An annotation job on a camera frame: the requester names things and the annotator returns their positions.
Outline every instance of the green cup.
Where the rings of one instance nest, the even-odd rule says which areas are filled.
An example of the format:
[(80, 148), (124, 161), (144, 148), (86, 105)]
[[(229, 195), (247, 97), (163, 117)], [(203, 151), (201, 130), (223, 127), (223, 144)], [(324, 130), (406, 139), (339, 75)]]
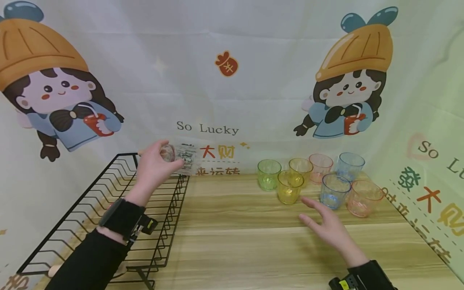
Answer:
[(259, 187), (265, 191), (271, 191), (277, 187), (277, 174), (282, 166), (279, 162), (271, 159), (261, 160), (258, 163), (258, 182)]

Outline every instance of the cartoon girl's face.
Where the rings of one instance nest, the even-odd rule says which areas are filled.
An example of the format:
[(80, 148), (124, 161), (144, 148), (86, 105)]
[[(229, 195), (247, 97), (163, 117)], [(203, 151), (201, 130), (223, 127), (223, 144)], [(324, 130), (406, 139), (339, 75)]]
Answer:
[(48, 114), (92, 99), (91, 91), (96, 88), (93, 82), (82, 81), (60, 68), (53, 70), (56, 77), (47, 77), (39, 71), (29, 75), (30, 85), (24, 88), (21, 96), (16, 97), (20, 107)]
[(321, 100), (326, 100), (329, 107), (361, 103), (367, 101), (372, 92), (382, 85), (382, 82), (375, 82), (366, 75), (366, 70), (362, 70), (359, 77), (355, 77), (355, 73), (345, 74), (341, 82), (334, 84), (330, 89), (322, 90), (319, 94)]

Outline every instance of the pink cup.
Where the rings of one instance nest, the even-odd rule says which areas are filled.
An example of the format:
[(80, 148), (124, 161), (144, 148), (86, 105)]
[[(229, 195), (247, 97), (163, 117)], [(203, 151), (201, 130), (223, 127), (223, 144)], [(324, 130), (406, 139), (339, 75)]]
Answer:
[(383, 191), (369, 180), (355, 180), (348, 194), (347, 209), (355, 216), (365, 218), (379, 205)]
[(313, 164), (313, 171), (311, 171), (309, 180), (313, 183), (321, 184), (322, 177), (330, 173), (334, 161), (324, 154), (313, 154), (309, 157), (309, 161)]

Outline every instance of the blue bow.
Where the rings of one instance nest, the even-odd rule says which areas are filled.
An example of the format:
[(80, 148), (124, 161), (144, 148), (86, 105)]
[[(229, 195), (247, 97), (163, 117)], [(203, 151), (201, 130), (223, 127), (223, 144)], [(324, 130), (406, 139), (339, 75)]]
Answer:
[(362, 19), (361, 16), (357, 15), (356, 13), (348, 13), (347, 15), (345, 15), (345, 17), (343, 17), (340, 26), (347, 33), (350, 33), (358, 28), (371, 24), (383, 24), (385, 26), (389, 26), (396, 19), (397, 15), (397, 7), (392, 6), (384, 8), (378, 11), (376, 14), (374, 14), (374, 16), (372, 16), (366, 24), (366, 22)]

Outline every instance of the yellow sticker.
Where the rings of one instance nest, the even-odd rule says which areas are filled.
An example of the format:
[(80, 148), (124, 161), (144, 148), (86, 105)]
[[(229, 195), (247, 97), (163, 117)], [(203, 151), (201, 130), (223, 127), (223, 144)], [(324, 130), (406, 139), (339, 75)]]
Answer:
[(348, 283), (345, 280), (340, 281), (340, 285), (342, 286), (343, 290), (349, 290)]

